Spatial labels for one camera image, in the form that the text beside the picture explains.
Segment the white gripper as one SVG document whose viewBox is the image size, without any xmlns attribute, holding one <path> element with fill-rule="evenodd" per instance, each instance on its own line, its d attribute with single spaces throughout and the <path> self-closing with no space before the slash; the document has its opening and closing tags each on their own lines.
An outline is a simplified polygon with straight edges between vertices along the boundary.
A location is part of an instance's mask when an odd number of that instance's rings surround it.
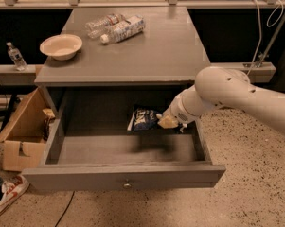
<svg viewBox="0 0 285 227">
<path fill-rule="evenodd" d="M 158 125 L 164 129 L 177 128 L 179 124 L 189 124 L 197 119 L 196 115 L 189 113 L 180 96 L 172 100 L 169 107 L 158 117 Z"/>
</svg>

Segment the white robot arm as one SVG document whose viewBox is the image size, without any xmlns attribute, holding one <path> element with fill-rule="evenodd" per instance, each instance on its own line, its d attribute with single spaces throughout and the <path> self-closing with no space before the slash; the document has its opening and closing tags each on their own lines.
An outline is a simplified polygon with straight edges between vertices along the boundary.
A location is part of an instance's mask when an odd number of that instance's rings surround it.
<svg viewBox="0 0 285 227">
<path fill-rule="evenodd" d="M 221 67 L 201 70 L 194 85 L 172 100 L 158 124 L 176 128 L 221 107 L 244 111 L 285 135 L 285 94 L 252 85 L 242 71 Z"/>
</svg>

